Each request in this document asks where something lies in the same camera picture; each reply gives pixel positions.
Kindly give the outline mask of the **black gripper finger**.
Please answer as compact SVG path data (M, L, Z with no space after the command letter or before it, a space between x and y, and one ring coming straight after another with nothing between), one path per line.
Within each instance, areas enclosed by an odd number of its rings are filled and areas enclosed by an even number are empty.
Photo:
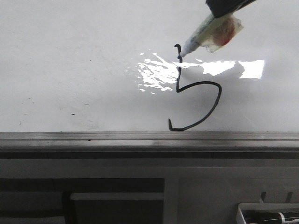
M220 18L233 13L253 3L255 0L206 0L214 18Z

